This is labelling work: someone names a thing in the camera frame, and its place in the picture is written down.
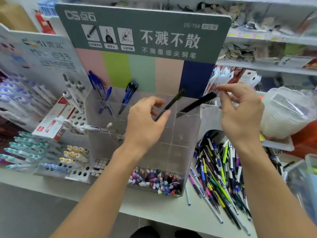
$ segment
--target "left hand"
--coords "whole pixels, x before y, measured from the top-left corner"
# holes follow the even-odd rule
[[[159,140],[164,130],[171,111],[165,111],[157,122],[151,117],[151,114],[158,115],[152,107],[161,108],[164,104],[164,99],[151,96],[139,100],[130,108],[123,145],[136,149],[140,158]]]

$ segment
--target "white pen display rack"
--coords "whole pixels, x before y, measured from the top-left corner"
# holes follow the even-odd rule
[[[100,128],[109,127],[108,132],[88,131],[89,148],[91,162],[94,160],[110,160],[113,152],[123,143],[123,135],[127,127],[127,117],[130,107],[136,104],[141,98],[157,96],[166,100],[166,106],[173,96],[159,95],[149,92],[136,91],[129,104],[125,106],[123,112],[118,112],[123,107],[122,100],[125,96],[125,89],[112,88],[112,93],[108,101],[100,100],[98,93],[92,90],[85,100],[86,121],[88,125]],[[196,138],[200,127],[199,107],[176,118],[179,110],[191,104],[195,99],[182,97],[171,107],[171,115],[166,123],[164,131],[159,141],[144,155],[138,164],[140,168],[159,169],[168,174],[174,174],[182,177],[182,187],[185,186],[189,168],[191,165]],[[154,109],[160,113],[162,108]],[[138,185],[129,185],[131,187],[140,187]]]

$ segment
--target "fire extinguisher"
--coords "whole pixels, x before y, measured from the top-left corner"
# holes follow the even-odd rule
[[[38,20],[40,23],[43,33],[47,34],[56,34],[51,25],[49,24],[48,21],[44,20],[41,13],[39,13],[37,10],[35,10],[35,18]]]

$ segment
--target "white shelf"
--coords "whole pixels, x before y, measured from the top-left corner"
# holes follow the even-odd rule
[[[317,6],[317,0],[227,0],[227,1],[247,1],[247,2],[263,2],[276,3],[298,6]]]
[[[252,32],[252,31],[247,31],[240,28],[230,28],[230,30],[228,31],[227,37],[287,42],[287,43],[317,46],[317,37],[288,36],[288,35],[282,35],[276,32],[275,33]]]
[[[247,61],[218,60],[216,62],[216,65],[317,76],[317,71],[313,71],[313,70],[299,69],[299,68],[283,68],[277,65],[266,65],[262,63],[254,63],[254,62],[247,62]]]

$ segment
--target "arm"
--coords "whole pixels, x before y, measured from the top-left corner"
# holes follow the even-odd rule
[[[259,133],[264,105],[254,89],[241,84],[218,85],[218,89],[222,90],[222,127],[243,165],[245,189],[258,237],[315,237],[317,227],[262,148]],[[234,108],[231,101],[239,106]]]
[[[170,110],[157,122],[152,106],[165,101],[150,97],[130,108],[125,140],[114,153],[106,170],[97,179],[50,238],[108,237],[119,212],[128,179],[143,155],[158,141]]]

